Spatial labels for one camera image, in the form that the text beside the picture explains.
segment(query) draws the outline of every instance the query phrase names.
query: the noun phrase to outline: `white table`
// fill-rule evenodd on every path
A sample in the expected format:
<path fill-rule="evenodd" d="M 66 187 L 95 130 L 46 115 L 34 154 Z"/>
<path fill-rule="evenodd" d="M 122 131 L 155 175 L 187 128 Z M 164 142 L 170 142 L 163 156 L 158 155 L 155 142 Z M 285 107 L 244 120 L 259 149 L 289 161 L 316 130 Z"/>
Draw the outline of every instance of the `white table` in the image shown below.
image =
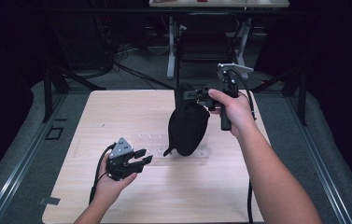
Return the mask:
<path fill-rule="evenodd" d="M 240 7 L 241 9 L 247 9 L 251 7 L 266 7 L 266 8 L 281 8 L 288 7 L 288 0 L 207 0 L 207 2 L 198 2 L 196 0 L 175 0 L 171 2 L 154 3 L 153 0 L 149 0 L 151 7 Z M 243 28 L 240 32 L 242 41 L 239 50 L 236 52 L 237 63 L 245 65 L 243 59 L 243 53 L 246 48 L 246 41 L 251 25 L 251 19 L 243 22 Z M 176 55 L 174 49 L 175 43 L 175 26 L 173 17 L 169 19 L 169 63 L 167 66 L 167 78 L 174 78 Z M 243 74 L 244 79 L 248 79 L 247 74 Z"/>
<path fill-rule="evenodd" d="M 175 109 L 173 91 L 94 91 L 83 111 L 51 193 L 45 223 L 72 223 L 89 203 L 97 162 L 109 145 L 124 137 L 153 155 L 152 163 L 128 186 L 104 223 L 246 222 L 248 174 L 242 151 L 212 115 L 204 140 L 189 157 L 163 157 L 167 125 Z M 257 124 L 266 131 L 256 107 Z M 255 198 L 254 220 L 262 221 Z"/>

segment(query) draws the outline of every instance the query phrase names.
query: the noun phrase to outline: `black bag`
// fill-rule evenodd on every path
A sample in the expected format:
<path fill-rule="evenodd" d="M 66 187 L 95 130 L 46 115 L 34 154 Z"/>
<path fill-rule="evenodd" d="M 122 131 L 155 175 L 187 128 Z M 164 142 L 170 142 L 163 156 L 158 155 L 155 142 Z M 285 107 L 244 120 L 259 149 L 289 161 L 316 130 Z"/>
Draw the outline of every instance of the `black bag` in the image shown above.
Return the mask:
<path fill-rule="evenodd" d="M 207 128 L 210 113 L 197 100 L 183 100 L 185 91 L 194 91 L 188 83 L 181 83 L 175 89 L 176 109 L 169 120 L 169 148 L 163 153 L 167 156 L 173 149 L 187 157 L 199 146 Z"/>

